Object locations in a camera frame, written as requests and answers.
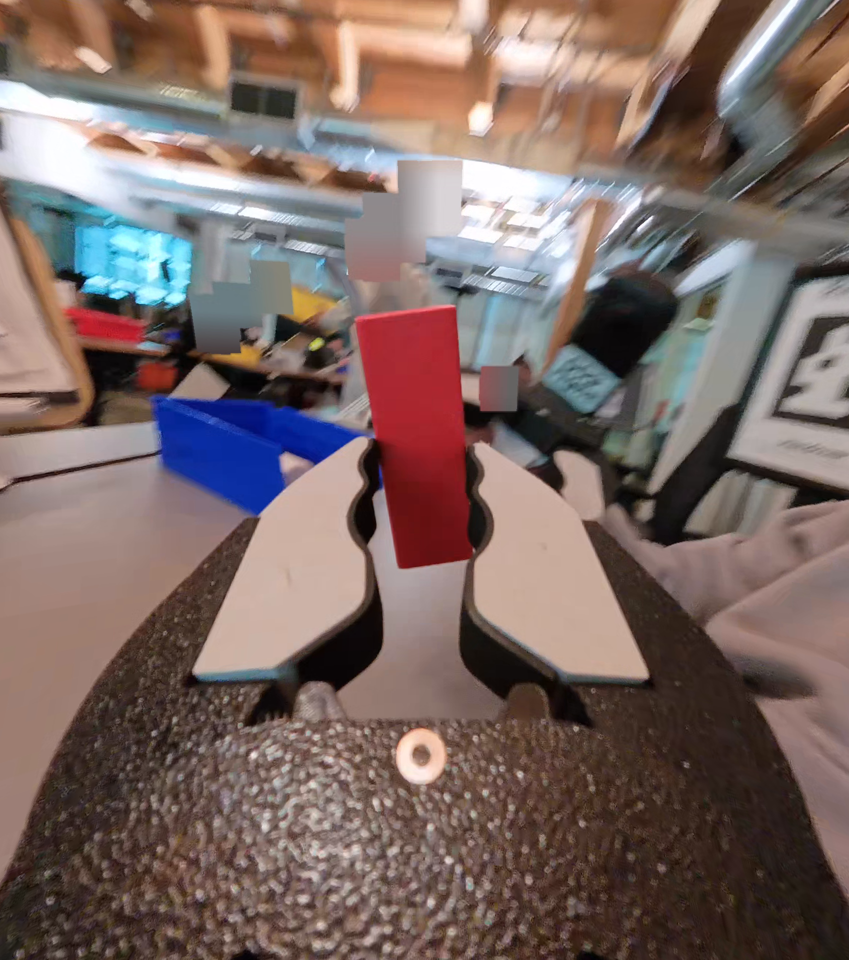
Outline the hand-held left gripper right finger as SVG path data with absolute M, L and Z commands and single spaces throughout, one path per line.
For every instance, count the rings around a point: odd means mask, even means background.
M 486 443 L 472 504 L 486 522 L 464 601 L 477 625 L 566 684 L 643 685 L 650 672 L 575 508 Z

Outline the grey desk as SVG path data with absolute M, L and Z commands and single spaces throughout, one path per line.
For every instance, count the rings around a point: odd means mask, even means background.
M 455 624 L 463 563 L 398 570 L 384 494 L 370 543 L 383 648 L 339 695 L 355 718 L 492 718 Z M 0 492 L 0 882 L 64 733 L 130 635 L 246 519 L 158 457 Z

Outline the black framed poster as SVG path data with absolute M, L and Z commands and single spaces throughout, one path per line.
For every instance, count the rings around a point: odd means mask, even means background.
M 849 496 L 849 260 L 793 275 L 727 459 L 782 484 Z

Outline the red storage bin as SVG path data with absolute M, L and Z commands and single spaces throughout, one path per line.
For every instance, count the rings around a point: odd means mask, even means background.
M 65 316 L 81 339 L 138 344 L 146 338 L 146 322 L 87 307 L 68 307 Z

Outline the metal air duct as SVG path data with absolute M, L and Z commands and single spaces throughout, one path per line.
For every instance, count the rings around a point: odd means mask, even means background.
M 833 1 L 773 1 L 748 31 L 723 70 L 715 92 L 718 117 L 740 140 L 746 127 L 778 99 L 775 75 Z

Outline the blue plastic bin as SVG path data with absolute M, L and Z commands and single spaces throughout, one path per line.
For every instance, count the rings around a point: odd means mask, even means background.
M 259 515 L 288 485 L 283 457 L 316 465 L 362 434 L 261 400 L 152 399 L 169 471 Z

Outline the red wooden block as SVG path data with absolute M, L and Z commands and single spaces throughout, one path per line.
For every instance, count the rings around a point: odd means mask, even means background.
M 457 315 L 442 305 L 356 320 L 396 565 L 466 561 L 466 431 Z

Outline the glowing screen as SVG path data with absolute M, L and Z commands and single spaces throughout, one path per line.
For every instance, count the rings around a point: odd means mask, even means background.
M 80 225 L 75 271 L 82 293 L 142 306 L 177 306 L 188 296 L 192 246 L 183 238 L 126 224 Z

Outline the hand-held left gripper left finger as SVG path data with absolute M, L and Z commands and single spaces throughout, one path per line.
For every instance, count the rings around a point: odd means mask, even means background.
M 259 515 L 192 668 L 202 683 L 346 687 L 383 648 L 369 551 L 380 457 L 352 439 Z

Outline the person's right forearm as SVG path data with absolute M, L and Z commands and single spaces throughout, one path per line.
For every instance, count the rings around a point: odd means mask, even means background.
M 752 685 L 849 900 L 849 499 L 671 546 L 601 522 Z

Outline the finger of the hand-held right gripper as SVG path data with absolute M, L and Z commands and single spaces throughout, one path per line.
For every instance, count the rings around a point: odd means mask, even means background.
M 606 513 L 603 473 L 599 465 L 581 453 L 559 449 L 552 455 L 561 474 L 560 495 L 582 522 L 599 522 Z

